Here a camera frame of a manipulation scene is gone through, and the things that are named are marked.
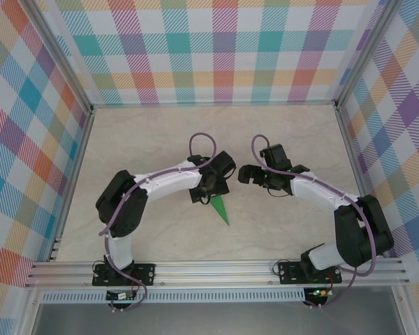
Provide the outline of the grey metal panel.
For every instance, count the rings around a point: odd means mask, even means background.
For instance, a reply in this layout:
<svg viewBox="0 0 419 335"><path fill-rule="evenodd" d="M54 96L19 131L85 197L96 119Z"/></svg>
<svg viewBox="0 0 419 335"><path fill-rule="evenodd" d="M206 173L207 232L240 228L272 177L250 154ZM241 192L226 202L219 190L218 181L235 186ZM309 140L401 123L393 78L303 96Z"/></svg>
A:
<svg viewBox="0 0 419 335"><path fill-rule="evenodd" d="M405 335L392 311L352 313L299 304L146 304L128 313L104 305L44 304L31 335Z"/></svg>

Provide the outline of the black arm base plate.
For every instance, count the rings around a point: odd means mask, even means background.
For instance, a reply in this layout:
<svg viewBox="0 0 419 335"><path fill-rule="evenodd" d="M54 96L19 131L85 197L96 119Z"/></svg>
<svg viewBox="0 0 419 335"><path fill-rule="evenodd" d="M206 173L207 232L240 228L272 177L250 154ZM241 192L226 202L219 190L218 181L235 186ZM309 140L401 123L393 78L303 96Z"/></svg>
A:
<svg viewBox="0 0 419 335"><path fill-rule="evenodd" d="M299 262L278 262L277 274L281 285L290 284L338 284L342 283L338 267L329 267L307 275Z"/></svg>
<svg viewBox="0 0 419 335"><path fill-rule="evenodd" d="M126 275L131 276L146 286L153 285L156 265L152 263L140 264L132 263L122 269ZM110 264L99 262L92 266L93 286L130 286L133 281L120 273L116 272Z"/></svg>

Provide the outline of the aluminium corner post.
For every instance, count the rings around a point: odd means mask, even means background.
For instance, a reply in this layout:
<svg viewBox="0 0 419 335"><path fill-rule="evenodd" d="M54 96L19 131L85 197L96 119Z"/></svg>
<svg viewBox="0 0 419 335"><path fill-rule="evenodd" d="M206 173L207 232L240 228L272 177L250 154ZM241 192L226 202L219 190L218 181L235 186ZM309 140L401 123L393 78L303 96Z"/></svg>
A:
<svg viewBox="0 0 419 335"><path fill-rule="evenodd" d="M91 114L93 112L91 101L87 97L85 90L82 88L79 79L68 62L66 54L62 50L61 45L50 28L50 25L47 23L42 11L38 7L36 0L20 0L20 4L25 7L27 15L34 23L36 30L41 35L43 42L46 44L46 48L53 56L54 62L58 65L60 71L66 78L67 83L70 84L75 97L78 98L80 104L85 108L85 110Z"/></svg>
<svg viewBox="0 0 419 335"><path fill-rule="evenodd" d="M366 65L374 55L383 35L404 0L376 0L372 12L366 13L359 24L358 37L353 38L353 51L332 100L335 112L340 113L352 94Z"/></svg>

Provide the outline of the aluminium side rail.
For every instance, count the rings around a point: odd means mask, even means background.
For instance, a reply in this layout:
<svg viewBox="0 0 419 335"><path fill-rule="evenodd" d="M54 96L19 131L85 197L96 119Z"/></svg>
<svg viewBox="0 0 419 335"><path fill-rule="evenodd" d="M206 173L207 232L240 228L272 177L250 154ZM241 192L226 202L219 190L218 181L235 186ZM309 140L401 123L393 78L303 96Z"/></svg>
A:
<svg viewBox="0 0 419 335"><path fill-rule="evenodd" d="M83 132L82 139L80 141L80 146L78 147L77 153L75 155L75 160L71 178L69 179L67 185L66 185L66 194L62 201L61 210L59 212L59 217L54 225L53 234L50 237L50 243L48 244L49 248L45 252L44 262L50 262L52 260L55 260L57 257L55 253L59 248L55 248L55 245L61 241L66 221L68 218L68 213L71 208L71 203L73 201L73 196L75 192L75 188L78 182L78 177L80 175L80 170L82 167L82 162L84 160L84 155L87 149L88 141L91 135L91 130L94 124L96 110L94 107L91 108L91 111L88 112L87 118L86 118L86 124Z"/></svg>
<svg viewBox="0 0 419 335"><path fill-rule="evenodd" d="M388 222L385 219L379 201L373 195L365 194L365 186L362 180L358 159L355 157L353 145L351 144L351 136L346 130L344 118L337 107L335 108L335 116L351 163L355 182L358 186L358 206L366 216L373 239L369 237L366 225L363 228L354 228L352 232L359 232L359 237L363 236L362 239L365 242L363 246L365 247L366 254L369 254L369 259L372 260L374 258L372 256L372 246L376 249L376 258L378 255L383 255L394 246L394 239L392 238Z"/></svg>

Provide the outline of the green paper sheet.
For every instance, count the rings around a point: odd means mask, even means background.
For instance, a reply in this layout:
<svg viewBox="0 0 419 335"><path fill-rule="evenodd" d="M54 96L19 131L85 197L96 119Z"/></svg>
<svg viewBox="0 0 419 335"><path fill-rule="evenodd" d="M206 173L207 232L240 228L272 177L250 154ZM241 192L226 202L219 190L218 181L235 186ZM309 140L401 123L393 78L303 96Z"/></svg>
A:
<svg viewBox="0 0 419 335"><path fill-rule="evenodd" d="M211 198L209 202L227 226L230 225L225 204L220 195Z"/></svg>

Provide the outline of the wide aluminium frame rail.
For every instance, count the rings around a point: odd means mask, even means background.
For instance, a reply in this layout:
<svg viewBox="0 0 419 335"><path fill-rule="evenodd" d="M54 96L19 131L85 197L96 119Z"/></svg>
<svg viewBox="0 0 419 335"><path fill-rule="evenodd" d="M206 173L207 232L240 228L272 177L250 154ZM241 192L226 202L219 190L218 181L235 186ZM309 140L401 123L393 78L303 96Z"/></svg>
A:
<svg viewBox="0 0 419 335"><path fill-rule="evenodd" d="M154 288L262 288L279 286L273 260L156 261ZM37 262L27 288L90 287L93 262ZM357 277L358 287L409 285L409 276L398 258L379 258L374 271Z"/></svg>

